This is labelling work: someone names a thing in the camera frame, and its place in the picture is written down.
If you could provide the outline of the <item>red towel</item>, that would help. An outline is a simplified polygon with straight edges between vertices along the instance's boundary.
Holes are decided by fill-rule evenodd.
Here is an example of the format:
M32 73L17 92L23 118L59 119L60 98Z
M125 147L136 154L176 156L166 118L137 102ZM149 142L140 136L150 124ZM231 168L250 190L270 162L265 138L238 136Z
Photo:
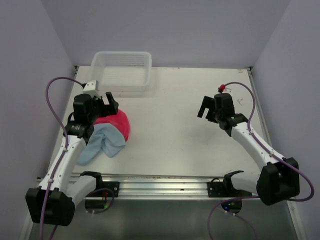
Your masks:
M130 122L127 115L120 109L116 115L109 115L98 118L94 125L97 124L111 124L117 128L117 130L123 135L124 140L127 142L130 136Z

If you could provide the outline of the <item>light blue towel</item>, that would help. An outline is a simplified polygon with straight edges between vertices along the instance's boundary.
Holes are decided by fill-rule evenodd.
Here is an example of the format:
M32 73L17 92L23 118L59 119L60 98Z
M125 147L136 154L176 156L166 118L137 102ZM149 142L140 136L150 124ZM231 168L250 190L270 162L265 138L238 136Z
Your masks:
M115 126L110 123L96 124L76 163L80 166L86 166L100 151L112 158L125 146L125 138Z

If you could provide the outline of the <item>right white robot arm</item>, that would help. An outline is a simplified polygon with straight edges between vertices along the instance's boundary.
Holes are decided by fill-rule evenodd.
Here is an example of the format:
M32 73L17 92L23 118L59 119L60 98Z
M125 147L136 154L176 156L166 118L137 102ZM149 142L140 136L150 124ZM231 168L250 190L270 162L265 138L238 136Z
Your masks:
M298 162L273 150L251 127L242 113L235 113L232 96L218 93L204 96L197 116L216 123L237 141L254 160L259 175L237 170L224 175L223 192L235 196L239 191L258 195L267 205L288 200L300 193Z

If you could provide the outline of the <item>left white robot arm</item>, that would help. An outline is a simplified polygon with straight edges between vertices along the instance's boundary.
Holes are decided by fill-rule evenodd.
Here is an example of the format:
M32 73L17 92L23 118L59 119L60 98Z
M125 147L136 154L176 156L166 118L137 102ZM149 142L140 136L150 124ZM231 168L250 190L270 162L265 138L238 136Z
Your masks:
M84 171L70 185L76 162L94 132L94 122L101 117L116 115L119 104L111 92L102 97L79 94L74 97L73 112L63 129L60 149L48 173L36 188L29 188L25 200L34 223L68 226L77 205L87 196L106 191L99 172Z

